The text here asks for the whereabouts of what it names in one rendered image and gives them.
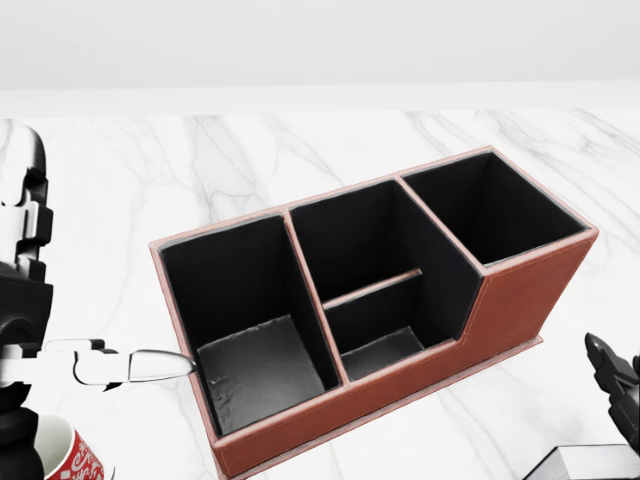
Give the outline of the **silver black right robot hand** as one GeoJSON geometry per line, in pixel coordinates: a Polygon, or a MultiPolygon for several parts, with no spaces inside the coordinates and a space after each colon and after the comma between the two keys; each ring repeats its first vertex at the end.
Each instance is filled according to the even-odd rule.
{"type": "Polygon", "coordinates": [[[611,419],[640,456],[640,356],[632,363],[614,353],[599,337],[585,335],[587,356],[595,369],[599,388],[609,395],[611,419]]]}

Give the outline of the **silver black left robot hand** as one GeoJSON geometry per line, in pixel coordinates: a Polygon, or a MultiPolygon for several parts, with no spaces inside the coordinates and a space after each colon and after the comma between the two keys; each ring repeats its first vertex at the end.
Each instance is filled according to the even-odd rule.
{"type": "Polygon", "coordinates": [[[126,354],[101,339],[44,339],[53,299],[39,259],[52,233],[47,193],[42,140],[18,126],[0,164],[0,412],[19,408],[30,387],[46,381],[109,390],[193,373],[194,361],[174,352],[126,354]]]}

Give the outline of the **black book with white pages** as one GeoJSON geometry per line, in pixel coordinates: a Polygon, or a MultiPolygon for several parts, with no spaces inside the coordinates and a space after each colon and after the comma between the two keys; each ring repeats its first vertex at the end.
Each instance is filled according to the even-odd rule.
{"type": "Polygon", "coordinates": [[[640,457],[627,444],[556,446],[523,480],[640,480],[640,457]]]}

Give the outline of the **red-brown desk caddy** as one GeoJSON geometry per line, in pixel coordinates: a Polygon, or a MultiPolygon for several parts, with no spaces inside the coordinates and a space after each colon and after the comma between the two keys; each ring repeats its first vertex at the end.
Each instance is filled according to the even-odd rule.
{"type": "Polygon", "coordinates": [[[537,344],[597,235],[488,146],[154,241],[220,480],[537,344]]]}

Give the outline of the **red white patterned mug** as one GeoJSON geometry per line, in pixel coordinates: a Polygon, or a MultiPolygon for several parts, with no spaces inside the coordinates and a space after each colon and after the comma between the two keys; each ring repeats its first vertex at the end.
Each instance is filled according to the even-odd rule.
{"type": "Polygon", "coordinates": [[[41,415],[34,440],[44,480],[111,480],[113,469],[98,458],[74,426],[57,415],[41,415]]]}

